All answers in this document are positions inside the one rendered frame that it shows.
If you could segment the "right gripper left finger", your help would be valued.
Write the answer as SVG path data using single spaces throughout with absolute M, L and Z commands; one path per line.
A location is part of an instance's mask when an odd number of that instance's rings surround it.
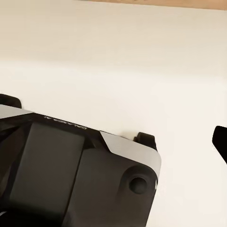
M 25 143 L 21 126 L 0 131 L 0 182 Z

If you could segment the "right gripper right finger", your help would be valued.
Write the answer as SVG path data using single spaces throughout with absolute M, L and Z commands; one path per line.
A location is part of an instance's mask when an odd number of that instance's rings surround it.
M 227 128 L 222 126 L 216 126 L 212 143 L 224 159 L 224 161 L 227 163 Z

